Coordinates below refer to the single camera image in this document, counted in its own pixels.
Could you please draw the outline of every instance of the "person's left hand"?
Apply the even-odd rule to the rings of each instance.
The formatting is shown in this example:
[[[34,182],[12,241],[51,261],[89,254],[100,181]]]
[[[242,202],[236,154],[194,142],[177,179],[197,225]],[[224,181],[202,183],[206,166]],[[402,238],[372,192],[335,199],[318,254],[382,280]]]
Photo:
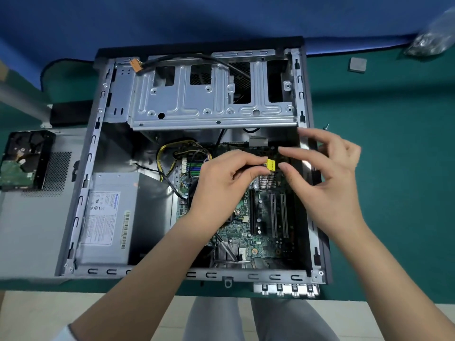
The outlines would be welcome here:
[[[270,174],[262,166],[266,161],[267,157],[235,149],[204,163],[186,217],[212,237],[234,212],[250,183]],[[253,167],[238,172],[245,165]]]

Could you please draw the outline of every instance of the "forearm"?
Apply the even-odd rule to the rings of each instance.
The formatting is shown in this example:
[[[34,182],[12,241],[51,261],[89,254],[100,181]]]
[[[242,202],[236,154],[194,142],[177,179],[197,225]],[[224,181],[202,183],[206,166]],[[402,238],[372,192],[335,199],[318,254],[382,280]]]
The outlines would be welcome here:
[[[363,224],[336,242],[357,272],[386,340],[454,340],[455,327]]]
[[[211,235],[179,219],[114,288],[71,324],[80,341],[149,341],[175,292]]]

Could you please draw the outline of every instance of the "tile floor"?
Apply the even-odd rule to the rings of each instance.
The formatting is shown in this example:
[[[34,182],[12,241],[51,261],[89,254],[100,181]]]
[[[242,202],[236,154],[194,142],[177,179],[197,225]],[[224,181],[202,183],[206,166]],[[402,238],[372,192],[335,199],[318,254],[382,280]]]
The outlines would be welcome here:
[[[0,312],[0,341],[51,340],[100,297],[96,293],[7,292]],[[175,297],[152,341],[181,340],[193,301],[194,297]],[[342,341],[383,339],[365,302],[315,300],[310,303]],[[455,305],[438,307],[455,321]],[[245,340],[258,340],[249,299],[239,299],[239,308]]]

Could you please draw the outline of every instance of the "table surface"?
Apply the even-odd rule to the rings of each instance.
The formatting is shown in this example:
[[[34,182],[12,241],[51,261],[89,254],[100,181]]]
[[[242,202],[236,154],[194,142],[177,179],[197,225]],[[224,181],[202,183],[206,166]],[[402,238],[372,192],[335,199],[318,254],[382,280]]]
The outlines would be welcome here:
[[[455,303],[455,49],[423,60],[401,52],[308,58],[315,124],[330,123],[330,131],[361,145],[357,181],[365,220],[430,299]],[[368,60],[365,74],[348,72],[351,57]],[[85,100],[96,79],[87,63],[60,62],[46,71],[43,85],[52,102]],[[38,125],[4,105],[0,110],[0,125],[8,124],[0,129],[1,146],[10,131]],[[364,301],[354,271],[334,244],[331,250],[334,283],[321,298]],[[115,283],[3,281],[0,289],[106,292]],[[222,282],[185,281],[178,294],[253,296],[250,284],[238,282],[225,289]]]

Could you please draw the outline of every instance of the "gray pants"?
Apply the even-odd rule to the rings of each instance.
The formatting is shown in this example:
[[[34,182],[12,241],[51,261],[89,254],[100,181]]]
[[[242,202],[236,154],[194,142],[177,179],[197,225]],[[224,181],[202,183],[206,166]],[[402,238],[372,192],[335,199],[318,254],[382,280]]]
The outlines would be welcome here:
[[[252,298],[251,306],[259,341],[338,340],[305,300]],[[196,298],[183,341],[205,340],[245,340],[237,298]]]

